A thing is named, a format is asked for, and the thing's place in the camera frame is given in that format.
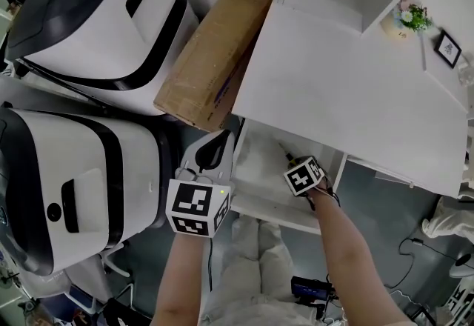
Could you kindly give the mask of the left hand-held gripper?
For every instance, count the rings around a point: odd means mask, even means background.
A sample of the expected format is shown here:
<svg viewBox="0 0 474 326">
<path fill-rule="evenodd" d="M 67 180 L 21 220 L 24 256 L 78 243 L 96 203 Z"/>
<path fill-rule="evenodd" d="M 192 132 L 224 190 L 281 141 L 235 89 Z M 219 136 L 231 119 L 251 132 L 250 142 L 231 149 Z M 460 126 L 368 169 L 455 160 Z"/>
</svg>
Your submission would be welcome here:
<svg viewBox="0 0 474 326">
<path fill-rule="evenodd" d="M 166 216 L 176 233 L 212 238 L 230 210 L 235 136 L 208 133 L 184 152 L 169 181 Z"/>
</svg>

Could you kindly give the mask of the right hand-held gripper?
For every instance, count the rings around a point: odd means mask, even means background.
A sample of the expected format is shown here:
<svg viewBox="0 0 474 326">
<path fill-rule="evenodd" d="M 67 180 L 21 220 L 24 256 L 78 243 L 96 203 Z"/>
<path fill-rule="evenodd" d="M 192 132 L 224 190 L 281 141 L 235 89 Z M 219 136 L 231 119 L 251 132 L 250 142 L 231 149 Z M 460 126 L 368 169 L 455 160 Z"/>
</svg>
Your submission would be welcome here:
<svg viewBox="0 0 474 326">
<path fill-rule="evenodd" d="M 286 183 L 294 196 L 300 196 L 314 188 L 324 177 L 324 170 L 313 156 L 305 157 L 284 173 Z"/>
</svg>

